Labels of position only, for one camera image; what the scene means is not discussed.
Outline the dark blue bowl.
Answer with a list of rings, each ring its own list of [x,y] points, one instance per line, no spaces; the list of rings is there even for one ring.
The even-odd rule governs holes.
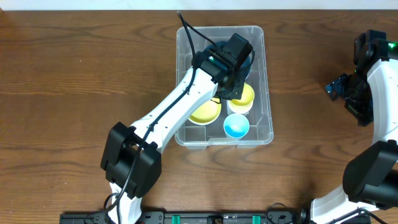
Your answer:
[[[242,76],[247,79],[251,65],[253,64],[255,51],[249,42],[219,41],[209,45],[204,51],[203,62],[200,68],[205,71],[205,62],[214,72],[207,72],[212,76],[215,74],[219,81],[228,76]]]

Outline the yellow cup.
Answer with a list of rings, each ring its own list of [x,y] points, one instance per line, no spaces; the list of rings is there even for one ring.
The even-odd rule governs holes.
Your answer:
[[[241,95],[241,99],[231,100],[231,103],[236,106],[248,106],[250,105],[255,98],[255,92],[252,86],[248,85],[247,83],[244,84],[243,93]]]

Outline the cream white cup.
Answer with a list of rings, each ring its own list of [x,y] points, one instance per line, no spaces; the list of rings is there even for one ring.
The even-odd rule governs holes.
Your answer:
[[[245,106],[238,106],[232,103],[232,101],[227,102],[228,108],[232,113],[237,113],[237,114],[248,114],[250,109],[253,106],[253,102],[250,102],[250,104],[245,105]]]

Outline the yellow bowl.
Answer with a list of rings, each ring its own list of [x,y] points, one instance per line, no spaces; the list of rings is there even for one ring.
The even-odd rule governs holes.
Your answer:
[[[211,100],[202,104],[197,110],[195,110],[190,116],[206,119],[215,118],[221,114],[221,101],[219,98],[212,98]]]

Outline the light blue cup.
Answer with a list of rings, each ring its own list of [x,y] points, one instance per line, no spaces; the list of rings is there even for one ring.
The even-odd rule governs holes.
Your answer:
[[[249,132],[250,124],[247,117],[233,113],[228,115],[223,123],[225,135],[228,138],[241,139]]]

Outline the white bowl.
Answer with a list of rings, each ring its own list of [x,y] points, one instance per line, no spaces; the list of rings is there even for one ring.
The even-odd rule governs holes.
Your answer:
[[[199,126],[209,125],[209,124],[215,122],[217,119],[218,119],[218,117],[215,117],[213,119],[212,118],[201,119],[201,118],[196,118],[196,117],[191,116],[188,118],[188,120],[191,123],[193,123],[195,125],[199,125]]]

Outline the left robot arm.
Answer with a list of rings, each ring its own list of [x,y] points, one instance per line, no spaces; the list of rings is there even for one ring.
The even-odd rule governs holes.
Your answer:
[[[100,167],[114,196],[106,209],[111,222],[138,221],[142,197],[160,177],[161,155],[171,137],[213,98],[240,99],[254,57],[226,48],[197,52],[182,81],[158,106],[130,126],[118,122],[110,129]]]

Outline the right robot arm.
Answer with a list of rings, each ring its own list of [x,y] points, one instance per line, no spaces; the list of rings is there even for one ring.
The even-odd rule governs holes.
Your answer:
[[[397,42],[367,30],[354,41],[353,63],[325,91],[344,99],[360,126],[373,124],[373,140],[348,163],[341,186],[311,201],[307,223],[382,223],[374,212],[397,206]]]

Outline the clear plastic storage bin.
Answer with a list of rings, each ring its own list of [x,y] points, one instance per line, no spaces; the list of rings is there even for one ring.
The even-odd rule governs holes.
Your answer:
[[[239,140],[229,138],[225,134],[224,120],[233,112],[228,108],[227,102],[223,101],[221,113],[214,122],[199,126],[187,120],[175,133],[176,142],[189,149],[204,149],[208,146],[222,145],[252,148],[269,144],[274,138],[274,131],[267,80],[264,31],[259,26],[206,26],[196,27],[196,30],[217,45],[227,42],[233,34],[237,33],[253,46],[255,57],[246,83],[254,89],[254,104],[244,114],[249,121],[248,133]]]

